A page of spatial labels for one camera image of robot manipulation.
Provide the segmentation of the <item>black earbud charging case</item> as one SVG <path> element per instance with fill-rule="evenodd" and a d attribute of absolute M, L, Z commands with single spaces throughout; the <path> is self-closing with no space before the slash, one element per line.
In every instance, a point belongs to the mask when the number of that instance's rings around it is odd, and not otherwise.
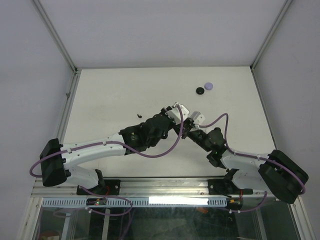
<path fill-rule="evenodd" d="M 203 95 L 205 93 L 205 89 L 203 87 L 197 87 L 195 92 L 198 94 L 198 95 Z"/>

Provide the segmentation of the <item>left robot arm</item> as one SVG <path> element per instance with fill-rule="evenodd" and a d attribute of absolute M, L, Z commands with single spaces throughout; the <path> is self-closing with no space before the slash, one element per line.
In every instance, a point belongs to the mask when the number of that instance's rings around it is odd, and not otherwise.
<path fill-rule="evenodd" d="M 42 184 L 54 187 L 65 182 L 100 194 L 105 188 L 103 174 L 98 169 L 89 170 L 80 165 L 107 157 L 138 154 L 145 158 L 161 158 L 170 153 L 182 136 L 183 121 L 188 117 L 180 104 L 169 106 L 146 121 L 120 130 L 97 141 L 83 143 L 60 143 L 58 138 L 47 142 L 39 156 Z M 145 151 L 166 139 L 168 132 L 178 127 L 178 136 L 167 151 L 149 155 Z"/>

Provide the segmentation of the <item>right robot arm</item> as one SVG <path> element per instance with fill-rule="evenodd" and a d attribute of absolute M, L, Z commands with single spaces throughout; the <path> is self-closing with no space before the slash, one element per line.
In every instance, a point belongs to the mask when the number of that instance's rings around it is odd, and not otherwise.
<path fill-rule="evenodd" d="M 272 193 L 277 199 L 293 204 L 306 192 L 308 174 L 284 152 L 274 149 L 267 154 L 254 154 L 231 149 L 219 127 L 205 132 L 187 118 L 183 126 L 174 126 L 182 139 L 189 138 L 206 151 L 209 163 L 227 170 L 223 187 L 230 194 L 240 189 Z"/>

